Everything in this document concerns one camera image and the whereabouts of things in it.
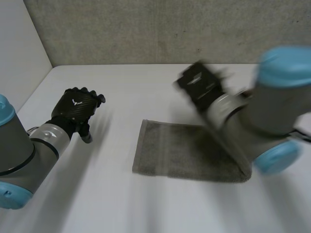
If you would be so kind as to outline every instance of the gray towel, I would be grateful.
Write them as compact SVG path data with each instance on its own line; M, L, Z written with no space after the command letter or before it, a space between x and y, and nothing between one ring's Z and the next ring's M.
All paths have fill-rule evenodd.
M234 161L203 126L143 120L133 172L215 182L245 182Z

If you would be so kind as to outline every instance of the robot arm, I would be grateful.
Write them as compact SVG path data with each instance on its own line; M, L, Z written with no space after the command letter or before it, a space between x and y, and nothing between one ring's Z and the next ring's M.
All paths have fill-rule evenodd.
M299 133L294 128L298 117L311 111L310 58L310 47L268 51L261 58L250 98L226 93L218 77L201 63L185 70L177 84L233 158L243 157L262 173L274 174L300 154L299 144L290 136Z
M0 207L22 208L44 181L78 132L92 141L88 120L105 102L103 95L84 87L68 89L52 112L51 120L32 135L25 132L14 108L0 96Z

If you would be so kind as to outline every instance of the white table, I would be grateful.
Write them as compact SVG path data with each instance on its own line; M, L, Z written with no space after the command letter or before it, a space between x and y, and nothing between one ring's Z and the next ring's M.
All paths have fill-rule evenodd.
M311 232L311 147L281 175L256 171L243 184L132 173L143 119L201 124L172 82L187 65L54 68L19 111L26 129L50 119L64 90L86 86L107 99L92 117L94 142L75 135L27 206L0 210L1 233L307 233ZM254 65L228 67L234 90ZM310 117L300 125L311 131Z

